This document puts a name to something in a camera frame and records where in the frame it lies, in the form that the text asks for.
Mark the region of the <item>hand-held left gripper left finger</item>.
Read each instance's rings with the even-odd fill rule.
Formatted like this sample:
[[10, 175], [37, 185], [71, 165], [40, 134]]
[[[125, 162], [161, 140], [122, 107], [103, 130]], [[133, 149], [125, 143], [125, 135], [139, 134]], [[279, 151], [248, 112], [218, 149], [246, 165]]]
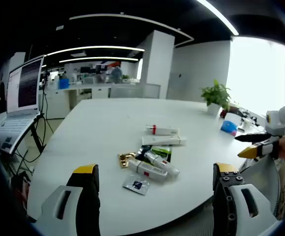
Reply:
[[42, 236], [99, 236], [99, 214], [99, 168], [90, 164], [46, 198], [33, 225]]

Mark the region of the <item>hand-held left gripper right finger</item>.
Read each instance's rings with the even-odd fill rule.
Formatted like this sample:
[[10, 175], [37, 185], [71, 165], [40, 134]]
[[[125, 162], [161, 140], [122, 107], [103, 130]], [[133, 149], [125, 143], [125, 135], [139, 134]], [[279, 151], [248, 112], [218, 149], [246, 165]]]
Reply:
[[269, 200], [234, 166], [214, 164], [213, 192], [214, 236], [269, 236], [279, 226]]

